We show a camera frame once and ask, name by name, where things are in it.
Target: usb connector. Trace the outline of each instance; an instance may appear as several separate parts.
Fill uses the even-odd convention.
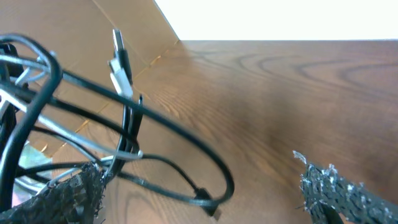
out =
[[[119,60],[120,67],[124,69],[130,85],[132,85],[132,72],[127,50],[124,48],[122,33],[119,29],[113,29],[114,57]]]
[[[195,199],[203,199],[203,200],[210,200],[211,196],[207,192],[206,189],[200,188],[196,192],[196,197]],[[218,209],[217,206],[214,207],[209,207],[209,206],[201,206],[201,208],[206,212],[206,214],[214,221],[218,221],[221,216],[221,211]]]
[[[120,66],[119,60],[114,58],[109,61],[109,66],[111,67],[111,80],[114,88],[118,95],[125,98],[132,98],[132,88],[130,82],[127,79],[126,72]]]

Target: metal connector plug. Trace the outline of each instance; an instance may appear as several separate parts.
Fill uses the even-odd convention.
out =
[[[118,50],[124,50],[122,33],[119,29],[113,29],[113,44],[114,50],[117,52]]]

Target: black metal wire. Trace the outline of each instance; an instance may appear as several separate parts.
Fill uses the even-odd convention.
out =
[[[56,133],[55,131],[52,130],[48,130],[45,128],[40,128],[37,126],[34,126],[32,131],[37,131],[37,132],[41,132],[44,134],[48,134],[50,136],[53,136],[61,141],[64,141],[66,143],[68,143],[69,145],[73,146],[76,149],[79,149],[79,151],[85,155],[87,158],[91,159],[93,162],[97,163],[100,166],[103,166],[103,162],[101,161],[101,159],[98,159],[92,152],[90,152],[90,150],[86,149],[84,146],[82,146],[81,144],[78,144],[77,142],[74,142],[68,138],[63,137],[62,135],[60,135],[59,133]]]
[[[61,108],[63,110],[78,114],[80,116],[85,116],[89,119],[92,119],[93,121],[99,122],[116,132],[119,132],[121,134],[121,139],[118,144],[117,150],[120,151],[132,151],[132,152],[137,152],[139,150],[138,142],[136,141],[139,126],[141,123],[142,116],[147,116],[150,119],[153,119],[154,121],[158,122],[161,125],[164,125],[165,127],[171,129],[173,132],[178,134],[179,136],[185,138],[187,141],[190,141],[192,144],[196,145],[201,151],[203,151],[207,156],[210,157],[210,159],[221,169],[225,181],[226,181],[226,190],[224,194],[216,198],[214,200],[207,200],[207,199],[197,199],[194,197],[178,194],[173,191],[169,191],[167,189],[163,189],[162,187],[158,185],[154,185],[149,183],[148,181],[137,177],[132,174],[127,174],[125,172],[120,172],[121,168],[123,167],[124,162],[120,161],[118,159],[113,161],[112,164],[112,172],[117,174],[118,177],[121,177],[126,180],[130,180],[136,184],[139,184],[149,190],[153,190],[154,192],[160,193],[164,196],[171,197],[177,200],[181,200],[184,202],[188,202],[193,205],[199,205],[202,207],[214,207],[217,206],[218,204],[225,202],[227,199],[229,199],[233,192],[234,192],[234,182],[233,182],[233,177],[226,166],[226,164],[221,160],[221,158],[203,141],[198,139],[196,136],[194,136],[192,133],[187,132],[184,128],[181,126],[175,124],[174,122],[164,118],[163,116],[157,114],[156,112],[145,108],[144,106],[140,105],[139,103],[137,104],[136,102],[129,100],[127,98],[121,97],[115,92],[111,90],[107,90],[106,88],[102,87],[101,85],[97,83],[93,83],[89,80],[86,80],[84,78],[81,78],[72,72],[65,71],[60,69],[59,64],[57,61],[44,49],[42,48],[38,43],[34,42],[33,40],[30,39],[25,39],[25,37],[19,37],[16,36],[14,39],[10,39],[9,36],[0,36],[3,38],[4,41],[8,40],[17,40],[19,42],[22,42],[23,44],[26,44],[28,47],[32,48],[36,53],[39,54],[39,56],[44,60],[45,63],[42,62],[36,62],[35,60],[31,58],[25,58],[25,57],[14,57],[10,55],[2,55],[0,60],[3,60],[5,62],[10,62],[10,63],[16,63],[16,64],[21,64],[25,66],[29,66],[32,68],[40,69],[46,72],[50,73],[50,78],[46,81],[43,89],[39,93],[35,93],[34,91],[31,90],[23,90],[22,88],[18,86],[11,85],[9,82],[2,81],[0,82],[0,88],[7,91],[11,92],[12,94],[16,95],[19,98],[22,98],[23,100],[30,102],[30,105],[28,106],[27,109],[27,114],[24,116],[24,119],[22,120],[23,123],[19,123],[17,127],[13,130],[10,138],[7,141],[5,151],[3,153],[2,161],[1,161],[1,168],[5,168],[0,170],[0,212],[3,211],[6,208],[9,208],[11,206],[11,192],[12,192],[12,184],[14,182],[15,177],[19,177],[22,175],[29,175],[33,176],[37,175],[37,172],[44,171],[44,170],[50,170],[50,169],[59,169],[59,168],[69,168],[69,167],[78,167],[81,166],[80,163],[67,163],[67,164],[50,164],[50,165],[44,165],[44,166],[38,166],[38,167],[32,167],[30,169],[23,169],[17,166],[17,162],[19,159],[19,156],[22,151],[23,144],[25,143],[25,140],[27,139],[27,135],[29,135],[30,131],[33,128],[33,124],[35,120],[37,119],[38,115],[41,112],[41,109],[44,107],[46,103],[56,106],[57,108]],[[121,104],[124,105],[124,121],[123,121],[123,126],[120,127],[119,125],[113,123],[112,121],[109,121],[106,118],[103,118],[97,114],[93,114],[87,110],[84,110],[82,108],[79,108],[75,105],[71,105],[69,103],[60,101],[54,97],[52,97],[52,92],[54,89],[57,87],[59,84],[59,81],[61,79],[61,75],[63,74],[63,79],[67,82],[70,82],[74,85],[89,89],[93,92],[99,93],[100,95],[103,95],[111,100],[117,101]],[[41,131],[45,134],[50,134],[56,138],[59,138],[69,144],[71,144],[74,147],[80,148],[83,152],[85,152],[84,147],[81,147],[81,145],[63,137],[60,136],[59,134],[52,132],[47,129],[38,129],[35,128],[34,131]],[[173,167],[189,184],[190,186],[194,189],[195,192],[198,191],[198,187],[194,184],[194,182],[188,177],[184,171],[179,168],[176,164],[174,164],[172,161],[157,156],[157,155],[147,155],[144,154],[142,159],[154,159],[158,161],[162,161],[171,167]]]
[[[0,64],[0,80],[2,82],[10,82],[9,71],[7,69],[6,64]],[[1,118],[1,127],[0,127],[0,152],[2,154],[3,149],[6,147],[6,143],[8,138],[10,137],[12,130],[15,128],[17,124],[17,119],[15,116],[15,107],[12,104],[9,104],[4,112],[3,117]]]
[[[0,44],[18,42],[33,50],[45,62],[50,71],[49,78],[43,84],[40,93],[32,100],[25,116],[16,125],[7,140],[0,162],[0,212],[9,210],[12,205],[12,189],[22,149],[43,107],[62,79],[62,70],[58,62],[36,41],[23,35],[0,35]]]

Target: cardboard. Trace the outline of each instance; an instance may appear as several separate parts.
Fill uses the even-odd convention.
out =
[[[114,27],[124,37],[133,75],[178,41],[153,1],[3,0],[0,7],[0,33],[18,32],[32,37],[48,50],[54,50],[63,68],[112,90],[107,61],[113,57]],[[35,57],[26,48],[18,47],[18,52]],[[39,80],[37,84],[41,86],[43,82]],[[94,112],[108,104],[102,96],[66,82],[62,82],[54,96]],[[87,122],[49,106],[44,114],[74,131]],[[32,133],[29,140],[47,156],[63,144],[38,133]]]

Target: wood grain surface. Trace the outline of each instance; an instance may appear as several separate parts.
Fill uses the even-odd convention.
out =
[[[134,90],[144,104],[210,143],[231,169],[236,191],[219,223],[310,223],[301,209],[296,150],[322,166],[398,203],[397,42],[180,42],[146,72]],[[101,113],[120,122],[121,106]],[[118,137],[93,122],[80,133],[114,147]],[[145,119],[144,152],[181,165],[215,196],[220,171],[201,152]],[[54,161],[83,157],[65,146]],[[163,164],[128,163],[125,171],[192,194]],[[106,191],[104,223],[211,223],[200,208],[124,180]]]

